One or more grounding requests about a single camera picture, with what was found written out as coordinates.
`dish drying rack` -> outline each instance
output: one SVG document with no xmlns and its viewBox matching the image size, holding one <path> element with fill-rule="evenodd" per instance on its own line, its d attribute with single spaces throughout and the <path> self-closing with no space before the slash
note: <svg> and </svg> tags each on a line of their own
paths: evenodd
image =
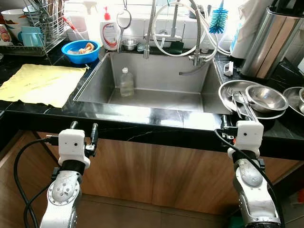
<svg viewBox="0 0 304 228">
<path fill-rule="evenodd" d="M 19 56 L 42 57 L 63 41 L 68 26 L 63 20 L 63 0 L 23 0 L 25 14 L 32 27 L 43 34 L 42 47 L 0 46 L 0 53 Z"/>
</svg>

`small metal bowl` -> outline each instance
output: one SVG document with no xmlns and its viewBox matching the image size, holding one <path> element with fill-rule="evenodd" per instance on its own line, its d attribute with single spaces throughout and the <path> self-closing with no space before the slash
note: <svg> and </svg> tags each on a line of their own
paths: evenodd
<svg viewBox="0 0 304 228">
<path fill-rule="evenodd" d="M 126 51 L 133 51 L 137 47 L 138 41 L 136 39 L 125 39 L 122 41 L 122 45 Z"/>
<path fill-rule="evenodd" d="M 304 114 L 304 88 L 299 91 L 300 101 L 299 101 L 299 109 L 301 113 Z"/>
<path fill-rule="evenodd" d="M 289 106 L 287 98 L 270 87 L 251 85 L 245 92 L 250 106 L 261 113 L 283 111 Z"/>
</svg>

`dish soap bottle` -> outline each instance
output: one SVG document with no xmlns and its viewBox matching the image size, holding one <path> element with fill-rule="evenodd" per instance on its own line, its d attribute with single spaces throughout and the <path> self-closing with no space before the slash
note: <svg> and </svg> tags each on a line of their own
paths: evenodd
<svg viewBox="0 0 304 228">
<path fill-rule="evenodd" d="M 105 7 L 104 20 L 100 23 L 100 37 L 107 50 L 117 50 L 117 41 L 119 39 L 120 29 L 115 20 L 111 20 L 108 13 L 108 7 Z"/>
<path fill-rule="evenodd" d="M 134 94 L 134 76 L 128 72 L 128 68 L 123 68 L 123 74 L 120 78 L 120 95 L 132 96 Z"/>
</svg>

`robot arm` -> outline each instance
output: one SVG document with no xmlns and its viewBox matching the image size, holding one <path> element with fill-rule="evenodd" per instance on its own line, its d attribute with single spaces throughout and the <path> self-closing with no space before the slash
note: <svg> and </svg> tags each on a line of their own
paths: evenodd
<svg viewBox="0 0 304 228">
<path fill-rule="evenodd" d="M 264 127 L 255 121 L 238 121 L 234 146 L 248 155 L 259 167 L 259 147 Z M 273 199 L 268 193 L 267 181 L 242 155 L 232 148 L 228 156 L 233 159 L 233 184 L 239 194 L 239 208 L 246 228 L 279 228 L 281 221 Z"/>
<path fill-rule="evenodd" d="M 89 157 L 95 157 L 98 139 L 96 123 L 93 124 L 90 145 L 85 144 L 85 132 L 76 130 L 76 126 L 77 122 L 73 122 L 71 129 L 63 130 L 58 136 L 61 168 L 47 190 L 47 210 L 40 228 L 74 228 L 76 225 L 80 183 L 84 170 L 90 166 Z"/>
</svg>

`stainless steel sink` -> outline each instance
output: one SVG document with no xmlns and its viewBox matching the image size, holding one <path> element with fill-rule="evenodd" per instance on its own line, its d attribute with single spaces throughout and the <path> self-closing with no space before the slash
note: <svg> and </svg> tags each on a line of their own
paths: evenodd
<svg viewBox="0 0 304 228">
<path fill-rule="evenodd" d="M 122 69 L 134 75 L 135 91 L 121 97 Z M 187 57 L 110 53 L 88 78 L 76 101 L 229 114 L 218 96 L 219 77 L 213 62 L 196 67 Z"/>
</svg>

